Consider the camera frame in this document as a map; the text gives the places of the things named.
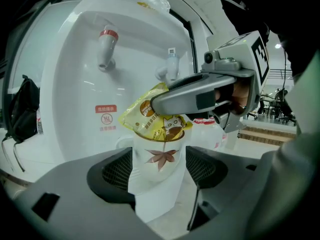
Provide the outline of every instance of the white faucet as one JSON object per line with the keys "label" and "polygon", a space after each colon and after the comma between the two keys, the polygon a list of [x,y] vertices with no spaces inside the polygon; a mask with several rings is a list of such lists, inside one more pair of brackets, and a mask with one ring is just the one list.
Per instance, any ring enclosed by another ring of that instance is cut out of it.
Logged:
{"label": "white faucet", "polygon": [[112,58],[118,41],[118,33],[111,29],[104,29],[99,36],[99,46],[97,51],[98,68],[105,72],[116,67],[116,62]]}
{"label": "white faucet", "polygon": [[179,57],[176,54],[176,48],[169,48],[166,66],[158,67],[154,75],[159,81],[165,82],[168,85],[177,80],[178,73]]}

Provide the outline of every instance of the yellow snack bag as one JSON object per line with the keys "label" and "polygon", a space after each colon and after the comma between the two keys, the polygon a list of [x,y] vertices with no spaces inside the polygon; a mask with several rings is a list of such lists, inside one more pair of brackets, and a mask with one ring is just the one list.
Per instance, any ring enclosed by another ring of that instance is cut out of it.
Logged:
{"label": "yellow snack bag", "polygon": [[150,105],[152,97],[168,91],[164,82],[157,84],[137,99],[118,121],[128,129],[155,141],[170,141],[178,138],[182,130],[192,127],[181,115],[159,115]]}

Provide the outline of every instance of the person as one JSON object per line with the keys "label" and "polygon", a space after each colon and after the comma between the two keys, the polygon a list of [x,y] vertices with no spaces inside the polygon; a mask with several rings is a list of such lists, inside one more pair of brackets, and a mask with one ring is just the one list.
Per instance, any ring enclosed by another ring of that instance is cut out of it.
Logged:
{"label": "person", "polygon": [[[239,35],[259,31],[264,45],[270,31],[278,35],[296,82],[313,58],[320,41],[318,19],[314,15],[314,9],[319,7],[317,1],[221,0],[221,3]],[[248,83],[243,80],[236,82],[231,93],[234,105],[244,107],[249,96]],[[217,92],[216,100],[220,97],[221,92]]]}
{"label": "person", "polygon": [[262,114],[262,111],[263,111],[264,108],[265,108],[264,99],[261,97],[259,102],[260,102],[260,108],[259,108],[259,110],[258,110],[258,114],[261,115],[261,114]]}

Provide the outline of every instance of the chair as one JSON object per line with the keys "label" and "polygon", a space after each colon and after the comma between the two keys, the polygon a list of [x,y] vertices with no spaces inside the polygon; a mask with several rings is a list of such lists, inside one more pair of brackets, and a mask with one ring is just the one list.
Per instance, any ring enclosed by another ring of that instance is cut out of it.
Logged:
{"label": "chair", "polygon": [[294,123],[294,126],[296,126],[296,118],[295,116],[292,114],[292,110],[289,107],[288,103],[286,101],[279,101],[278,102],[279,106],[280,106],[280,111],[283,113],[284,117],[280,117],[278,118],[278,120],[285,120],[286,122],[291,121]]}

